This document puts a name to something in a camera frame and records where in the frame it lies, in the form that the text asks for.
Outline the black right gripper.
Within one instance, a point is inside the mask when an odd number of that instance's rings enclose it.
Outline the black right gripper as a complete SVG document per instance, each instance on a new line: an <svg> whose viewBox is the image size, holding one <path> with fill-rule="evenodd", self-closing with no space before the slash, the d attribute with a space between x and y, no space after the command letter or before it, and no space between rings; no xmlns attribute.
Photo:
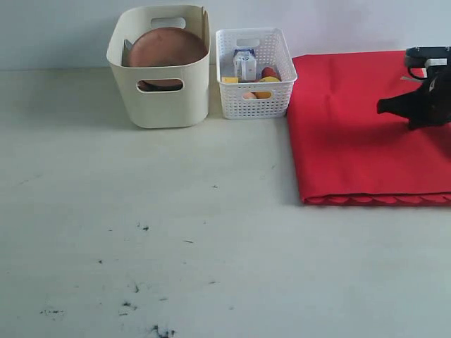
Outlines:
<svg viewBox="0 0 451 338"><path fill-rule="evenodd" d="M428 79L414 92L376 104L377 114L391 113L408 118L408 128L439 127L450 122L450 65Z"/></svg>

